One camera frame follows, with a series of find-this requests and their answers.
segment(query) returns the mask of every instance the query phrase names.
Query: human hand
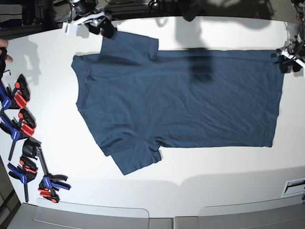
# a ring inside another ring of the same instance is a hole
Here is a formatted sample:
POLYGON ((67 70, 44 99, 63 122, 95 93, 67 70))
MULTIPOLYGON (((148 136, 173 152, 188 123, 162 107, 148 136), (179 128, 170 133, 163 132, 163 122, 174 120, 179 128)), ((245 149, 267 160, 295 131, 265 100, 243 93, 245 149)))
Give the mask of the human hand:
MULTIPOLYGON (((9 45, 9 42, 7 40, 4 39, 0 39, 0 47, 4 47, 7 49, 9 45)), ((13 58, 11 58, 9 55, 5 56, 5 62, 6 63, 12 63, 13 62, 13 58)))

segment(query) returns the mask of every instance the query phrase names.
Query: t-shirt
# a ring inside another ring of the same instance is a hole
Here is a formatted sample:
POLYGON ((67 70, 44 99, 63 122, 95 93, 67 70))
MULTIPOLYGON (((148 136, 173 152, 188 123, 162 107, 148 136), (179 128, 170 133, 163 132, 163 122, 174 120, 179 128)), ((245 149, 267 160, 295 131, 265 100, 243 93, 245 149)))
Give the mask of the t-shirt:
POLYGON ((124 175, 160 161, 160 146, 271 147, 284 78, 272 53, 159 51, 117 32, 100 54, 74 56, 76 105, 124 175))

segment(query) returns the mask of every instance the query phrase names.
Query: white tabletop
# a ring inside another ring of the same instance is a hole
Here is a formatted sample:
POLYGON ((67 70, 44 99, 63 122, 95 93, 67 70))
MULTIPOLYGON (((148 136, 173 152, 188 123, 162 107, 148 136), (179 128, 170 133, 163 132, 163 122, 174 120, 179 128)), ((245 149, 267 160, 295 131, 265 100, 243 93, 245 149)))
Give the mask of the white tabletop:
MULTIPOLYGON (((276 49, 297 25, 242 18, 146 18, 114 23, 120 31, 159 39, 159 50, 206 47, 213 50, 276 49)), ((42 142, 52 174, 69 178, 61 201, 122 208, 143 208, 151 218, 196 216, 205 206, 280 198, 285 182, 305 177, 305 78, 286 74, 273 147, 160 148, 162 161, 123 176, 111 157, 96 145, 75 105, 78 83, 74 55, 99 53, 102 37, 63 35, 53 30, 10 41, 8 64, 13 86, 19 74, 29 84, 28 110, 37 122, 33 137, 42 142)), ((17 117, 18 111, 7 111, 17 117)), ((4 165, 12 140, 0 132, 4 165)), ((24 140, 11 163, 17 166, 24 140)), ((43 171, 28 184, 29 203, 37 205, 43 171)), ((23 185, 10 178, 21 202, 23 185)))

